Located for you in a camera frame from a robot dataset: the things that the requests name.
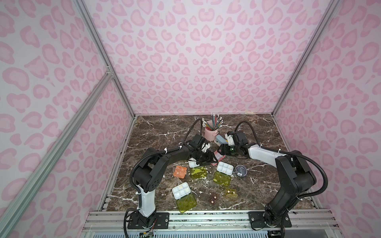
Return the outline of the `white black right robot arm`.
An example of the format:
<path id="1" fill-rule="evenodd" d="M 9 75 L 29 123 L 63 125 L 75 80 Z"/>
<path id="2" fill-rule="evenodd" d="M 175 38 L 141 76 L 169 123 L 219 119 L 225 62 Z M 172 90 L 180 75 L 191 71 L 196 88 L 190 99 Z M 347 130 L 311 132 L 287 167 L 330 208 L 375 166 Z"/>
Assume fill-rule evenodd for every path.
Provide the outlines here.
<path id="1" fill-rule="evenodd" d="M 262 161 L 277 168 L 280 189 L 275 197 L 265 206 L 263 221 L 269 227 L 282 224 L 300 199 L 302 193 L 316 184 L 317 179 L 308 165 L 321 167 L 315 161 L 298 151 L 282 151 L 265 148 L 259 145 L 222 144 L 218 153 L 228 156 L 242 156 Z"/>

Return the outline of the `pink red rectangular pillbox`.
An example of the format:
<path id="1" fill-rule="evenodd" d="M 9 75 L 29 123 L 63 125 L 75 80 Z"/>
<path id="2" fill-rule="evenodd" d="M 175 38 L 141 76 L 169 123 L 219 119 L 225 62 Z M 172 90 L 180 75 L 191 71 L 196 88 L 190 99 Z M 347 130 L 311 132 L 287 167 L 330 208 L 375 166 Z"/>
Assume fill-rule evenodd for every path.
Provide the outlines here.
<path id="1" fill-rule="evenodd" d="M 218 153 L 218 151 L 215 151 L 212 156 L 211 165 L 216 166 L 220 161 L 222 161 L 226 156 L 222 156 Z"/>

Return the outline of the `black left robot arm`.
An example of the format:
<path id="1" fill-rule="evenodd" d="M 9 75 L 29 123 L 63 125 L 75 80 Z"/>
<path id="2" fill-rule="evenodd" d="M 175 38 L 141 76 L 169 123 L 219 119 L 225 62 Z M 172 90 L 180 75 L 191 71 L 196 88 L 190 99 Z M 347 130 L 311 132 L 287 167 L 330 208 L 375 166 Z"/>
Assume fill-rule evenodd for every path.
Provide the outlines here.
<path id="1" fill-rule="evenodd" d="M 169 165 L 189 159 L 195 159 L 200 166 L 217 163 L 214 152 L 207 145 L 208 141 L 196 134 L 193 139 L 174 148 L 147 149 L 130 174 L 130 184 L 139 195 L 138 214 L 149 218 L 156 213 L 155 190 Z"/>

